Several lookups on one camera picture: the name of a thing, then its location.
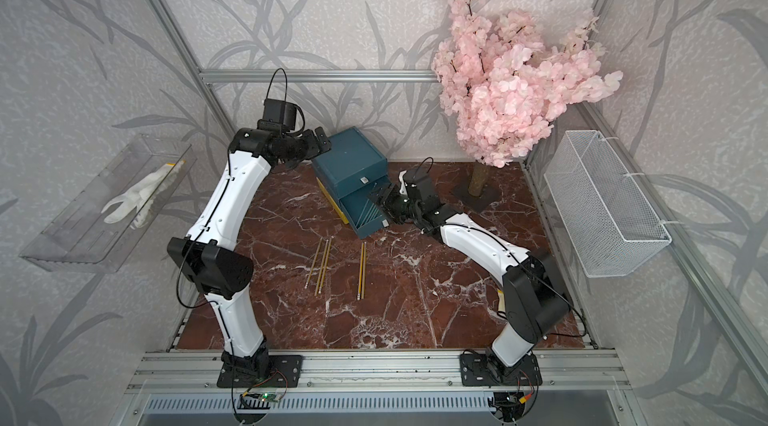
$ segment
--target wire basket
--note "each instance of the wire basket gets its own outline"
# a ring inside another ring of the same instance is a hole
[[[599,131],[566,131],[544,179],[590,278],[627,276],[671,242]]]

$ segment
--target black stand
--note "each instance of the black stand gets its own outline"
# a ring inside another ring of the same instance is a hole
[[[475,213],[481,213],[488,205],[502,198],[499,191],[488,183],[483,187],[480,196],[474,197],[469,194],[469,178],[456,185],[451,193]]]
[[[263,347],[250,358],[237,358],[225,351],[221,360],[221,373],[216,382],[219,388],[251,388],[255,384],[257,388],[295,388],[299,385],[300,354],[270,356]]]
[[[494,354],[464,352],[458,356],[465,386],[542,385],[542,374],[533,354],[526,354],[513,366],[504,364]]]

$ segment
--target black mounting plate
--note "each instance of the black mounting plate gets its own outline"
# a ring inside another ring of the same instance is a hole
[[[487,183],[482,189],[482,193],[479,197],[474,197],[469,194],[469,178],[465,178],[464,181],[457,184],[453,190],[451,190],[451,193],[453,193],[453,196],[458,198],[464,206],[475,213],[481,213],[485,208],[490,206],[491,203],[502,199],[502,194]]]
[[[295,388],[299,385],[299,377],[301,376],[301,360],[301,354],[270,354],[268,374],[272,375],[276,370],[283,373],[285,378],[283,378],[283,375],[275,373],[264,384],[260,384],[258,388],[285,388],[286,379],[288,380],[287,387]],[[231,364],[223,364],[216,386],[218,388],[232,388],[233,386],[235,388],[248,388],[262,381],[264,381],[264,378],[259,378],[258,374],[249,374],[238,368],[233,373]]]
[[[498,386],[499,383],[491,377],[488,371],[488,355],[485,353],[463,353],[458,356],[459,367],[462,371],[462,384],[465,386]],[[504,382],[505,386],[517,386],[518,379],[521,387],[528,386],[531,380],[533,386],[542,385],[542,374],[534,362],[532,354],[526,354],[514,366],[511,380]]]

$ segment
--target marble surface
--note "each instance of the marble surface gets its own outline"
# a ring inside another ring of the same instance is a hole
[[[390,163],[390,179],[408,166]],[[471,167],[436,163],[430,172],[440,198],[459,210],[464,208],[450,190]],[[494,313],[498,294],[489,274],[411,224],[366,238],[366,297],[356,300],[362,241],[328,204],[311,165],[277,171],[254,198],[236,248],[254,260],[250,296],[271,348],[485,348],[502,331],[505,321]],[[519,165],[495,171],[490,182],[502,199],[473,219],[519,246],[548,247]],[[304,285],[317,244],[328,237],[333,241],[326,282],[315,296],[315,275],[309,288]],[[556,330],[578,334],[572,314]],[[178,348],[222,347],[211,308],[194,310]],[[580,338],[549,336],[539,347],[584,345]]]

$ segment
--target pencil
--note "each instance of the pencil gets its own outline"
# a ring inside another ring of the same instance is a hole
[[[322,250],[322,261],[320,261],[320,267],[317,269],[317,282],[315,285],[315,296],[320,292],[320,274],[322,273],[322,265],[326,262],[326,255],[328,254],[328,245],[330,239],[326,239],[326,248]]]
[[[317,242],[317,249],[315,250],[315,257],[312,259],[312,267],[310,268],[310,274],[306,277],[306,283],[304,283],[304,289],[310,285],[310,279],[312,278],[312,271],[315,270],[315,263],[317,263],[317,255],[320,254],[320,245],[322,244],[322,238]]]
[[[362,290],[360,291],[360,299],[366,298],[366,267],[368,263],[368,244],[366,241],[362,242]]]
[[[362,249],[365,243],[360,245],[360,272],[357,275],[357,300],[360,301],[360,292],[362,291]]]
[[[333,242],[333,237],[328,239],[328,253],[326,253],[326,264],[322,267],[322,277],[320,278],[320,294],[322,294],[322,286],[326,282],[326,272],[328,271],[328,258],[331,256],[331,243]]]

